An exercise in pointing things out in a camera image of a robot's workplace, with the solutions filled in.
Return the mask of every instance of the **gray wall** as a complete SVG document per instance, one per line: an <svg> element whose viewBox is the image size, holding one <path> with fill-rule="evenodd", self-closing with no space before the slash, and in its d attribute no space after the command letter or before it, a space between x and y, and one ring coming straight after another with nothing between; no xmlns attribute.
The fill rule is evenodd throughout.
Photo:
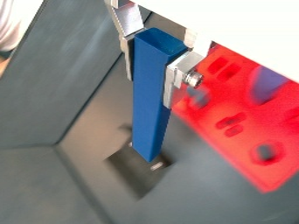
<svg viewBox="0 0 299 224"><path fill-rule="evenodd" d="M120 55L104 1L48 0L38 14L0 80L0 148L60 141Z"/></svg>

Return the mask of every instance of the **dark gray floor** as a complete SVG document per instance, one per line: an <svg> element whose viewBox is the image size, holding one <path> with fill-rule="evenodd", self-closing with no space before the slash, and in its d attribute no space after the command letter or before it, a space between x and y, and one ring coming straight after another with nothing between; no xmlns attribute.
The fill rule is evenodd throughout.
<svg viewBox="0 0 299 224"><path fill-rule="evenodd" d="M54 148L0 150L0 223L102 222Z"/></svg>

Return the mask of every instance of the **bolt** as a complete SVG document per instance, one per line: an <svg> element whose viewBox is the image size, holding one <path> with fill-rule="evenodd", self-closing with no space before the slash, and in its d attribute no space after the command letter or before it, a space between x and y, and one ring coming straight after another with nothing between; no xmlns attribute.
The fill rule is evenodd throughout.
<svg viewBox="0 0 299 224"><path fill-rule="evenodd" d="M191 71L186 74L183 82L190 85L192 88L198 88L203 81L203 75Z"/></svg>

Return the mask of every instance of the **red panel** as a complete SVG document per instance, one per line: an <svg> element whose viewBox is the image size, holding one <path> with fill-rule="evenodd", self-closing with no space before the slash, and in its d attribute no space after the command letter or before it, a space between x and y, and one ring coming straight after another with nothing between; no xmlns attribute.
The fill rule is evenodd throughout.
<svg viewBox="0 0 299 224"><path fill-rule="evenodd" d="M272 100L256 105L250 91L258 67L218 45L198 67L208 104L188 96L172 111L266 193L299 169L299 85L288 81Z"/></svg>

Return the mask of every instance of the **hole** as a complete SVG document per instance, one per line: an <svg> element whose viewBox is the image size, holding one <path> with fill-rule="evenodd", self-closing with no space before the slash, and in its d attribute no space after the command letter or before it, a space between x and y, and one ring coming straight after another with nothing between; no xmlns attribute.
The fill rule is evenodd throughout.
<svg viewBox="0 0 299 224"><path fill-rule="evenodd" d="M227 81L231 79L231 77L239 72L240 66L236 64L231 64L220 73L218 76L219 81Z"/></svg>
<svg viewBox="0 0 299 224"><path fill-rule="evenodd" d="M219 130L224 129L227 126L238 124L243 121L247 120L247 115L240 112L236 115L231 116L231 117L226 117L223 118L219 122L216 122L216 128Z"/></svg>
<svg viewBox="0 0 299 224"><path fill-rule="evenodd" d="M228 64L228 61L224 58L218 58L208 67L208 71L211 74L215 74L226 65Z"/></svg>
<svg viewBox="0 0 299 224"><path fill-rule="evenodd" d="M267 141L255 146L250 154L254 163L259 165L271 165L272 163L276 163L284 155L283 145L280 143Z"/></svg>
<svg viewBox="0 0 299 224"><path fill-rule="evenodd" d="M243 131L243 126L240 124L235 125L230 129L226 130L224 134L227 137L234 137Z"/></svg>

